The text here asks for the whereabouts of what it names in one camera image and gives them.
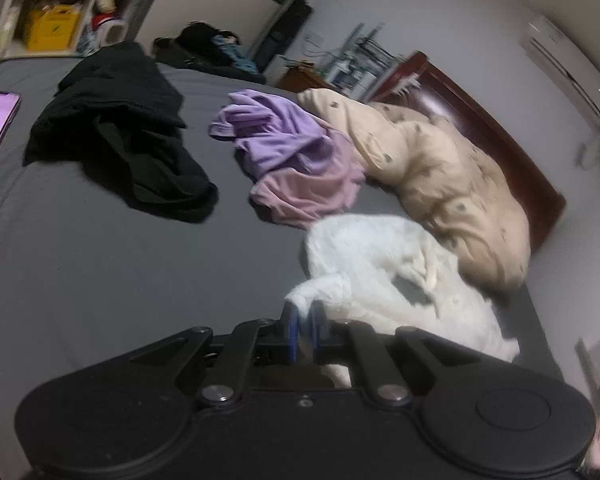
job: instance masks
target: pink clothing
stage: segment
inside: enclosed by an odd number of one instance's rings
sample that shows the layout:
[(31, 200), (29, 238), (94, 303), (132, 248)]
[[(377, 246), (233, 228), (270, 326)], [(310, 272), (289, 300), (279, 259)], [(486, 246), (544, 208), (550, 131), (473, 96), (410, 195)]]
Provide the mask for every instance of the pink clothing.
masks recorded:
[(331, 161), (322, 174), (282, 168), (269, 171), (251, 189), (251, 199), (271, 209), (276, 223), (307, 229), (325, 215), (350, 208), (365, 180), (350, 140), (323, 121), (318, 123), (333, 141)]

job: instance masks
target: wooden desk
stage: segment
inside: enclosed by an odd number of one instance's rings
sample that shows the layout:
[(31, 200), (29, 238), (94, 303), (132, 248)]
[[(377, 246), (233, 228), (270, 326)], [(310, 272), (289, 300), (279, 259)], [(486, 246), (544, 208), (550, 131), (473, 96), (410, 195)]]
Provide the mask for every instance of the wooden desk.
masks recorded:
[(330, 88), (335, 90), (333, 86), (325, 82), (313, 70), (301, 66), (291, 67), (287, 70), (282, 79), (278, 81), (276, 87), (295, 94), (304, 92), (309, 88)]

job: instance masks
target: red object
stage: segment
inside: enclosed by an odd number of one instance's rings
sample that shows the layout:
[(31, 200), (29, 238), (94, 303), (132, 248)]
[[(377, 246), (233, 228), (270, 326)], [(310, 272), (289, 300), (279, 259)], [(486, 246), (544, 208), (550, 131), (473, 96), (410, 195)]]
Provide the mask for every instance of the red object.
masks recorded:
[(113, 18), (113, 17), (114, 17), (113, 12), (108, 12), (107, 14), (96, 14), (91, 19), (91, 28), (93, 30), (96, 30), (102, 22), (104, 22), (105, 20), (108, 20), (110, 18)]

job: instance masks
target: pile of clothes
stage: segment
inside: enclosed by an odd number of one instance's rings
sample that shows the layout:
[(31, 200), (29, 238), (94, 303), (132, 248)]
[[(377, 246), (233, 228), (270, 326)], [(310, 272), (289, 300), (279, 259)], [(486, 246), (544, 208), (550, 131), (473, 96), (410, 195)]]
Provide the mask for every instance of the pile of clothes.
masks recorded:
[(280, 96), (243, 90), (229, 98), (209, 134), (235, 141), (256, 181), (250, 198), (273, 221), (307, 228), (353, 205), (365, 177), (346, 135)]
[(182, 101), (137, 43), (100, 49), (60, 82), (31, 128), (24, 163), (81, 160), (131, 207), (202, 221), (218, 189), (182, 143)]
[[(462, 280), (456, 256), (416, 222), (334, 215), (312, 225), (306, 255), (310, 279), (286, 297), (303, 319), (321, 300), (330, 319), (357, 319), (376, 332), (415, 326), (508, 362), (520, 350), (503, 338), (491, 302)], [(411, 304), (392, 283), (396, 276), (419, 286), (427, 303)], [(340, 373), (330, 375), (347, 385)]]
[(255, 63), (242, 56), (240, 38), (230, 30), (219, 30), (204, 22), (192, 22), (180, 35), (157, 38), (154, 54), (158, 62), (233, 79), (264, 83)]
[(345, 132), (366, 174), (392, 186), (405, 211), (456, 254), (472, 282), (520, 286), (529, 225), (502, 170), (444, 117), (352, 101), (329, 89), (301, 93), (302, 108)]

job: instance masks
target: blue cloth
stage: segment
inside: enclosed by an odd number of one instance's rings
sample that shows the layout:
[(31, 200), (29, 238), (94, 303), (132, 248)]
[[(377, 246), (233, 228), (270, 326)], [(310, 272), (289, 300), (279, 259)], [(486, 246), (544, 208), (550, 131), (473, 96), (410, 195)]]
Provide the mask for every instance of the blue cloth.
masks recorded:
[(239, 68), (250, 74), (260, 75), (255, 63), (249, 59), (244, 59), (235, 43), (227, 43), (224, 36), (220, 35), (212, 37), (211, 42), (224, 54), (227, 54), (227, 56), (234, 60), (232, 63), (234, 68)]

